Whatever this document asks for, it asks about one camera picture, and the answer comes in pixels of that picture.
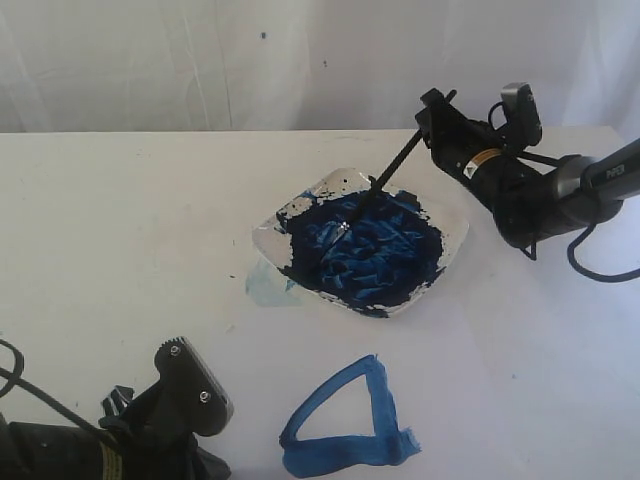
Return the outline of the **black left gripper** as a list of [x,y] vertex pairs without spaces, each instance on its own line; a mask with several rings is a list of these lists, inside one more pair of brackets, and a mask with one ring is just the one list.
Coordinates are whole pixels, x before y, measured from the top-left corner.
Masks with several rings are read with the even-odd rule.
[[101,402],[101,428],[124,451],[117,479],[229,479],[230,466],[199,446],[197,436],[219,434],[231,401],[219,387],[193,395],[168,392],[159,382],[143,393],[116,386]]

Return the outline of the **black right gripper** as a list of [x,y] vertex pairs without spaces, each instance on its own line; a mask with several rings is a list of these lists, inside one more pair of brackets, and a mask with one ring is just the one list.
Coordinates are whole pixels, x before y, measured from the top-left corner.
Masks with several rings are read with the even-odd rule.
[[504,152],[481,123],[458,112],[438,112],[452,99],[452,90],[431,88],[420,97],[423,109],[415,115],[436,166],[491,213],[503,239],[554,237],[545,176]]

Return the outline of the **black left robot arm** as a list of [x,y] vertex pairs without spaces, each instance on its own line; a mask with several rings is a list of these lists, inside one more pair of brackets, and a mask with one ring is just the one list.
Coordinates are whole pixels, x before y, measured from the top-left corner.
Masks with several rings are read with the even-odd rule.
[[185,393],[155,383],[135,395],[117,387],[103,406],[101,431],[115,448],[78,427],[2,421],[2,478],[230,478],[229,465],[197,441],[219,434],[232,416],[218,389]]

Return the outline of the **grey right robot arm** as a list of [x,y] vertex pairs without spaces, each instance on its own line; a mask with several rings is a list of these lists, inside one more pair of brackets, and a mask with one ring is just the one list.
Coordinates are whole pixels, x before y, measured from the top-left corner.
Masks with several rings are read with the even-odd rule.
[[612,219],[639,193],[639,144],[602,160],[559,159],[528,152],[542,125],[527,83],[501,91],[505,123],[465,117],[451,96],[433,88],[415,117],[434,164],[469,191],[493,216],[501,237],[525,250],[551,237]]

